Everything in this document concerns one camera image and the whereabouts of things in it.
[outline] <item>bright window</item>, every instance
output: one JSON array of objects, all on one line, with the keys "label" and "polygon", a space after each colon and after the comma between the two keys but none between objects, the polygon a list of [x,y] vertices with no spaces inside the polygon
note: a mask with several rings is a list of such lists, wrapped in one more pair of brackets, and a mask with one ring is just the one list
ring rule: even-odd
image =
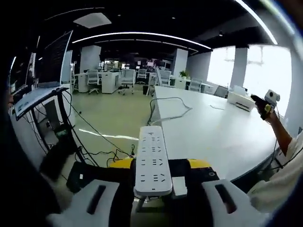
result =
[{"label": "bright window", "polygon": [[264,97],[271,89],[281,96],[277,107],[285,116],[292,83],[291,55],[287,48],[251,45],[247,54],[244,87],[251,94]]},{"label": "bright window", "polygon": [[210,57],[207,81],[228,87],[232,79],[235,54],[235,46],[214,49]]}]

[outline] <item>ceiling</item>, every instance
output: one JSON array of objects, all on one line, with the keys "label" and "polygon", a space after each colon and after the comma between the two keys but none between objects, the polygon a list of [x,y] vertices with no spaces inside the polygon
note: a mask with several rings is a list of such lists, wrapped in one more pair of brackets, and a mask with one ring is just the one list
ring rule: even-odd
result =
[{"label": "ceiling", "polygon": [[[246,0],[246,3],[253,9],[262,8],[258,1],[255,0]],[[40,35],[39,46],[41,49],[38,49],[38,52],[64,32],[70,30],[73,30],[71,41],[92,35],[127,31],[159,33],[193,40],[208,29],[247,13],[233,0],[203,1],[201,6],[166,7],[163,4],[163,7],[147,7],[146,3],[144,5],[145,7],[108,7],[102,4],[72,4],[64,8],[58,8],[51,4],[47,5],[47,7],[43,4],[34,5],[30,7],[21,22],[24,26],[19,24],[19,27],[24,29],[13,30],[13,32],[19,33],[16,35],[17,41],[21,45],[29,46],[30,49],[35,48],[37,38]],[[73,22],[84,15],[94,12],[102,12],[112,24],[88,29]],[[132,40],[108,41],[117,39]],[[137,39],[150,40],[152,42],[137,41]],[[201,44],[215,48],[266,41],[259,34],[257,28],[251,28],[225,37],[218,36]],[[126,53],[137,53],[142,57],[172,59],[176,48],[190,48],[190,54],[209,51],[196,44],[153,35],[103,36],[70,44],[69,48],[79,50],[83,46],[92,44],[101,46],[101,54],[105,54],[105,57],[109,58],[118,58]]]}]

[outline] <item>power strip switch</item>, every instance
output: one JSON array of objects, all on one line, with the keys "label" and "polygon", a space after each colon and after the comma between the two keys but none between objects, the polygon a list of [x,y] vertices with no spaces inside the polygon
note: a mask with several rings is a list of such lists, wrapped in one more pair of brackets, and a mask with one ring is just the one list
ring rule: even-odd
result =
[{"label": "power strip switch", "polygon": [[134,190],[141,196],[164,196],[172,191],[169,162],[160,126],[140,128]]}]

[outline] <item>power strip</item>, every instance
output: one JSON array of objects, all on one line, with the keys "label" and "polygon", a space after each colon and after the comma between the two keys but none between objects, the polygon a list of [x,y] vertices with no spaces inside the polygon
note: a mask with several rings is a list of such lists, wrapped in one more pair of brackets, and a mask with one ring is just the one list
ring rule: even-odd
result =
[{"label": "power strip", "polygon": [[160,126],[140,128],[134,190],[141,196],[163,196],[172,191],[169,162]]}]

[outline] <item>white pillar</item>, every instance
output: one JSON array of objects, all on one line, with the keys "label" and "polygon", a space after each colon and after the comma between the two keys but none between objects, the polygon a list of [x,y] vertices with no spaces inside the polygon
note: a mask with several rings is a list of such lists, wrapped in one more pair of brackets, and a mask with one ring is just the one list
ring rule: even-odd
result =
[{"label": "white pillar", "polygon": [[187,56],[188,56],[188,51],[182,49],[176,49],[174,62],[171,67],[171,73],[175,77],[179,77],[180,72],[186,70]]},{"label": "white pillar", "polygon": [[85,46],[81,50],[80,73],[84,70],[96,70],[100,62],[100,46]]}]

